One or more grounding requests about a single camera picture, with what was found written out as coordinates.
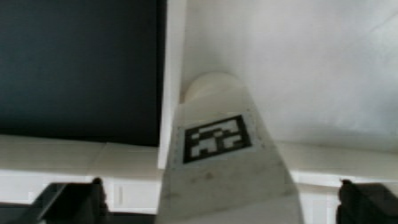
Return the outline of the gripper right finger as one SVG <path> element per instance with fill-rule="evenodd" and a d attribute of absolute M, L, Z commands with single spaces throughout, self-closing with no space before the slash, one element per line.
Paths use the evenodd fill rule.
<path fill-rule="evenodd" d="M 398 224 L 398 196 L 381 183 L 342 181 L 337 224 Z"/>

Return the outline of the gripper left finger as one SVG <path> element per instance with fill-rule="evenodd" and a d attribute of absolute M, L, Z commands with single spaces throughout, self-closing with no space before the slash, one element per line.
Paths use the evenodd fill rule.
<path fill-rule="evenodd" d="M 104 180 L 52 183 L 31 204 L 0 202 L 0 224 L 106 224 Z"/>

